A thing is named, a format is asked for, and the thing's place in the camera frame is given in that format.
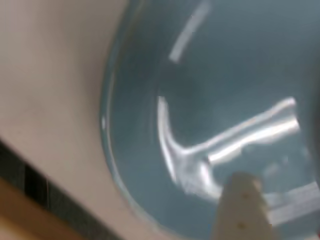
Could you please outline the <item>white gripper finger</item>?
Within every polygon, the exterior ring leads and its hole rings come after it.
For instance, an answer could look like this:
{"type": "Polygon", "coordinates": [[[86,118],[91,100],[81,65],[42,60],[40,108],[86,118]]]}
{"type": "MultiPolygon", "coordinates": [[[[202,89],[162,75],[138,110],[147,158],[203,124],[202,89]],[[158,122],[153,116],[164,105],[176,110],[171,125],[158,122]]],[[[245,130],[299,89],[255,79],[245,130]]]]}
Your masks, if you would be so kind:
{"type": "Polygon", "coordinates": [[[223,187],[213,224],[213,240],[277,240],[268,220],[260,181],[234,173],[223,187]]]}

